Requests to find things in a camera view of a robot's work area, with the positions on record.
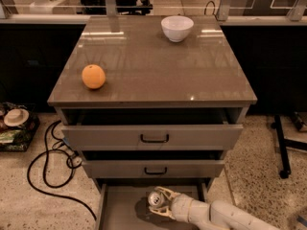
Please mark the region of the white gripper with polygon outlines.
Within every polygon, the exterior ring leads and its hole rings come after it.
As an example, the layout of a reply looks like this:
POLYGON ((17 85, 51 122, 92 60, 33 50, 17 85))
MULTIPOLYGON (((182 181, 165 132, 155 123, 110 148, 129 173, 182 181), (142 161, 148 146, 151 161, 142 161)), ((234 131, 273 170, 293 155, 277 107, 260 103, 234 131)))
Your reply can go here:
POLYGON ((173 201, 171 203, 171 210, 168 206, 160 208, 150 206, 149 210, 153 214, 192 223, 196 226, 205 226, 209 223, 210 206, 207 203, 195 200, 188 195, 179 194, 168 188, 157 186, 154 189, 163 194, 167 199, 172 199, 173 201))

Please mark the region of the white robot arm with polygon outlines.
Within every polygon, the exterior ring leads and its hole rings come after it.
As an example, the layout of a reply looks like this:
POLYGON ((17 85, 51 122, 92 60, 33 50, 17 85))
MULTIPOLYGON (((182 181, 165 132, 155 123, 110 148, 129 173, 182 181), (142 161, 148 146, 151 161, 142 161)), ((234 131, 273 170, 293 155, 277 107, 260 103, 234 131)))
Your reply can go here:
POLYGON ((152 213, 200 230, 280 230, 224 201, 209 204, 163 187, 155 187, 148 202, 152 213))

